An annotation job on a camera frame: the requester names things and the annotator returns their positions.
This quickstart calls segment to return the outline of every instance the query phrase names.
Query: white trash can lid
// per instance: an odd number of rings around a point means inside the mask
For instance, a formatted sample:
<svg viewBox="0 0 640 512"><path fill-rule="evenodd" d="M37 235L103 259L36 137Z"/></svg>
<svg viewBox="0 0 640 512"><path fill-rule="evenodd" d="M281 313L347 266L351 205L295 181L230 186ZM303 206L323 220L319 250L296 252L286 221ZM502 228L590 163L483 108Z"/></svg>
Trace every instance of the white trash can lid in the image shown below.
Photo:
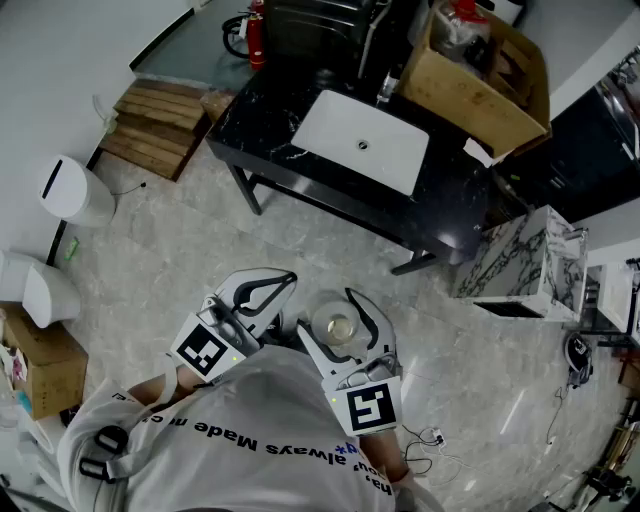
<svg viewBox="0 0 640 512"><path fill-rule="evenodd" d="M73 217L89 202L90 187L82 165L59 155L42 173L39 197L49 213L66 219Z"/></svg>

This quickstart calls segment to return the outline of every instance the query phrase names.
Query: trash bin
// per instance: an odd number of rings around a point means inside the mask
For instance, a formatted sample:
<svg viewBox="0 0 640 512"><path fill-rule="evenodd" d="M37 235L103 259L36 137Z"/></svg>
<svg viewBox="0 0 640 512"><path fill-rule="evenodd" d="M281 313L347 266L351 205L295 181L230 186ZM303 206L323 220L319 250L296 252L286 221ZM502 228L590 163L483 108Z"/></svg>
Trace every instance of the trash bin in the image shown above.
<svg viewBox="0 0 640 512"><path fill-rule="evenodd" d="M116 209L107 186L73 158L62 155L45 168L39 196L49 213L79 226L106 226Z"/></svg>

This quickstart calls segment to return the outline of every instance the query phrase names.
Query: green object on floor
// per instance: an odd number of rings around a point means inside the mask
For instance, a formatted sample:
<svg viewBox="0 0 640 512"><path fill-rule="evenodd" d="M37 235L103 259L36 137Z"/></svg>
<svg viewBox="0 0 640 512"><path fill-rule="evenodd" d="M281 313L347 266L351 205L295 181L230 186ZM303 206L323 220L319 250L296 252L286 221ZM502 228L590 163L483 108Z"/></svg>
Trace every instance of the green object on floor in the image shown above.
<svg viewBox="0 0 640 512"><path fill-rule="evenodd" d="M73 258L78 245L80 245L80 242L78 242L78 239L74 236L73 240L71 240L71 243L69 244L69 247L67 247L67 250L64 253L65 261L69 261L71 258Z"/></svg>

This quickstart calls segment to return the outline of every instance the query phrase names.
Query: black marble countertop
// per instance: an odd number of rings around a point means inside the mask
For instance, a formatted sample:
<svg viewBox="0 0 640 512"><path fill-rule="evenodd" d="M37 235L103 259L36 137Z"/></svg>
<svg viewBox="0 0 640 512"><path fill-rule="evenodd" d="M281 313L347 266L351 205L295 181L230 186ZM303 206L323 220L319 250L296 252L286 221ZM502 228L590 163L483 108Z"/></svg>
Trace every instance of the black marble countertop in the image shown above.
<svg viewBox="0 0 640 512"><path fill-rule="evenodd" d="M291 145L324 89L375 105L372 87L358 90L318 72L267 66L236 96L209 133L214 153L227 163L267 177L289 171L324 185L324 190L336 193L336 198L327 201L332 208L375 225L378 232L392 234L388 238L409 249L437 254L433 249L440 247L473 256L488 205L490 170L463 151L468 135L400 96L378 105L430 137L414 192L408 197Z"/></svg>

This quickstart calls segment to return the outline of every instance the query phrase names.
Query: marble cabinet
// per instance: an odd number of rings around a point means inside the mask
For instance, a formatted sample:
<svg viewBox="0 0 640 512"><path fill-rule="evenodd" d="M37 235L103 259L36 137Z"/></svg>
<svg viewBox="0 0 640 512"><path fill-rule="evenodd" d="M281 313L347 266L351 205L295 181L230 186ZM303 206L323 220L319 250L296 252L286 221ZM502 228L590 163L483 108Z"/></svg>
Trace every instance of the marble cabinet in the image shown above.
<svg viewBox="0 0 640 512"><path fill-rule="evenodd" d="M587 233L544 206L483 234L453 296L505 317L576 322L586 278Z"/></svg>

